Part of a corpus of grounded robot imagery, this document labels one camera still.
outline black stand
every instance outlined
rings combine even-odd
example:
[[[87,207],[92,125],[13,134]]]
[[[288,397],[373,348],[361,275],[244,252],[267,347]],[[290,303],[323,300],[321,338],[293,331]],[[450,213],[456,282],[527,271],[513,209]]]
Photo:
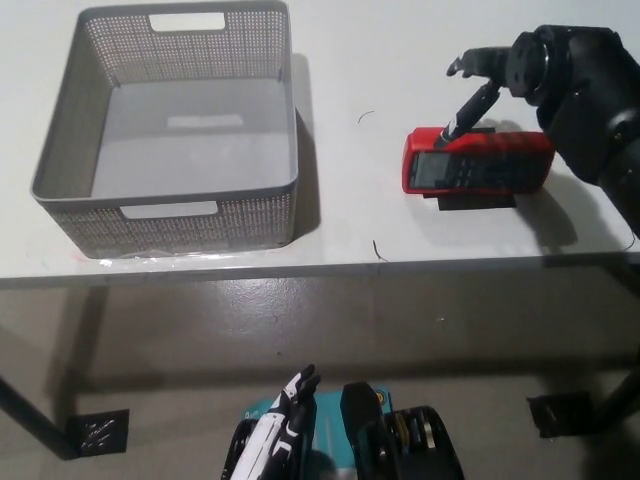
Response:
[[[62,432],[0,377],[0,409],[61,460],[74,460],[127,449],[129,411],[74,415]]]

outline table leg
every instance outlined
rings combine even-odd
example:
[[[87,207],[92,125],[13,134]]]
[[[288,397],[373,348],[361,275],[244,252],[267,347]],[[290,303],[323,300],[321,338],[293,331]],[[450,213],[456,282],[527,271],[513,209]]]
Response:
[[[0,408],[61,460],[73,460],[80,452],[51,420],[0,377]]]

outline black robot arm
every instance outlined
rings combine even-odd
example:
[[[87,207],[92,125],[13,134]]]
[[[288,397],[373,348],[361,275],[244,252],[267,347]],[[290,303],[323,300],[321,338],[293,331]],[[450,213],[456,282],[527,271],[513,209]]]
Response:
[[[617,33],[544,25],[511,48],[468,50],[447,74],[458,71],[537,107],[540,127],[573,173],[599,185],[640,235],[640,66]]]

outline gray floor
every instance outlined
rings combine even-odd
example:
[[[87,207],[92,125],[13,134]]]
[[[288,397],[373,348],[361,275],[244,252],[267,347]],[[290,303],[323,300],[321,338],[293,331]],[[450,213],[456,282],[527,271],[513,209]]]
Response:
[[[526,397],[622,378],[640,300],[599,269],[0,292],[1,374],[47,415],[131,409],[126,454],[60,462],[0,415],[2,479],[219,478],[243,408],[315,362],[434,406],[470,480],[640,478],[640,416],[543,441]]]

